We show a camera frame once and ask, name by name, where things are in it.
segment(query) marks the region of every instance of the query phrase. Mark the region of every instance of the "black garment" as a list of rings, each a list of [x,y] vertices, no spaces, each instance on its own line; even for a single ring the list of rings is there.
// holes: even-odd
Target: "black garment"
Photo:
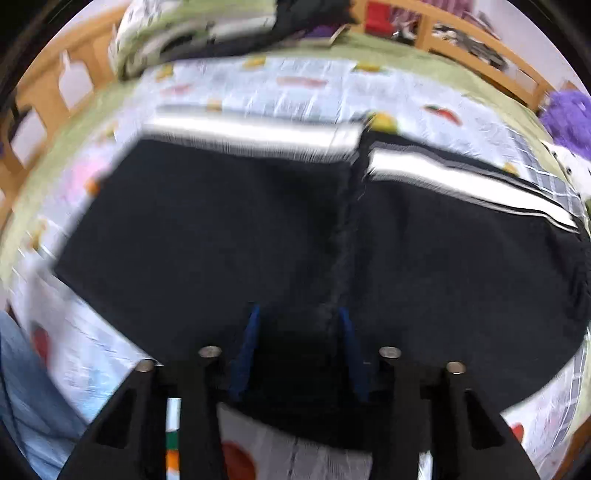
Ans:
[[[301,31],[311,31],[319,25],[355,24],[349,9],[349,0],[278,0],[277,18],[269,32],[215,41],[207,45],[175,46],[162,53],[162,63],[246,55],[269,48]]]
[[[364,178],[366,148],[387,144],[543,199],[563,220],[373,167]],[[353,419],[338,307],[349,309],[370,381],[378,349],[391,345],[424,364],[464,362],[499,411],[538,391],[577,351],[589,319],[582,225],[478,160],[375,134],[358,157],[302,162],[141,140],[56,273],[162,362],[204,345],[232,360],[260,305],[246,399],[271,424],[283,406],[294,414],[283,428],[303,436],[318,439],[320,420]]]
[[[419,147],[531,188],[479,160],[372,137],[375,147]],[[360,207],[349,309],[367,358],[394,345],[428,364],[462,361],[503,410],[542,388],[580,346],[589,322],[582,225],[570,233],[395,180],[367,182]]]

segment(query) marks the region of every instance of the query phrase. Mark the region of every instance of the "patterned bedsheet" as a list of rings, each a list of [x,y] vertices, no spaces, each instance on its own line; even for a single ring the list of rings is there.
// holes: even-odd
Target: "patterned bedsheet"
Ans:
[[[424,77],[349,60],[280,57],[187,61],[152,69],[122,108],[72,156],[45,198],[35,227],[22,239],[12,269],[10,296],[19,321],[32,340],[44,338],[43,353],[53,380],[89,420],[145,354],[57,281],[51,263],[92,202],[100,178],[116,167],[142,121],[159,106],[171,104],[326,122],[372,113],[382,127],[485,160],[536,184],[572,214],[584,215],[574,190],[544,171],[526,140],[495,112]],[[557,466],[545,460],[564,446],[579,401],[588,337],[543,390],[503,412],[542,478],[556,471]],[[285,470],[286,479],[296,475],[362,480],[371,465],[364,454],[298,442],[228,410],[222,413],[222,426],[223,437],[241,444],[256,460],[260,478],[269,472],[271,461],[260,454],[261,442],[278,445],[278,439],[293,458],[310,459],[310,452],[315,452],[312,466],[309,461],[296,462]],[[247,442],[247,432],[260,442]],[[430,478],[428,455],[421,465],[420,478]],[[169,474],[178,476],[174,468]],[[277,475],[274,471],[274,479],[282,478]]]

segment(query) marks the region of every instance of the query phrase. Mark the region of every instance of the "pant leg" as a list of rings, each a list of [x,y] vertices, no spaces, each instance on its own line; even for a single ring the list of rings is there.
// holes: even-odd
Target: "pant leg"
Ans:
[[[54,480],[87,425],[51,382],[29,341],[5,312],[0,312],[0,368],[18,432],[3,390],[0,419],[37,474]]]

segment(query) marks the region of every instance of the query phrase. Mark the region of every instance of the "bed sheet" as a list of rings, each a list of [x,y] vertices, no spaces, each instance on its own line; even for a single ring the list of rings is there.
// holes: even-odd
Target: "bed sheet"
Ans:
[[[474,101],[492,108],[507,125],[525,137],[544,170],[565,180],[560,166],[538,141],[551,140],[536,115],[453,60],[398,42],[353,32],[339,36],[330,48],[301,43],[294,48],[277,48],[269,54],[349,59],[376,66],[383,65],[450,86]]]
[[[50,375],[89,420],[145,354],[58,282],[51,263],[92,202],[98,180],[116,167],[142,120],[160,105],[329,122],[378,113],[382,126],[510,168],[571,213],[584,215],[570,187],[545,172],[525,139],[494,111],[462,92],[402,70],[351,60],[258,56],[176,63],[152,69],[126,88],[132,92],[115,87],[99,97],[93,114],[88,112],[65,132],[33,172],[0,254],[19,321],[31,337],[39,331],[47,336]],[[9,248],[14,248],[12,257]],[[503,413],[540,468],[568,438],[585,379],[588,341],[545,389]],[[335,462],[342,455],[322,451],[326,454],[319,462]],[[423,464],[427,472],[428,456]]]

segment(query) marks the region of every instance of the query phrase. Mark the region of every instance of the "folded clothes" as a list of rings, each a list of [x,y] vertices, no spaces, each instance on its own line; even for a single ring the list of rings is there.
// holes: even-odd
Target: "folded clothes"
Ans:
[[[109,57],[126,79],[173,60],[244,55],[319,25],[352,22],[348,0],[135,0]]]

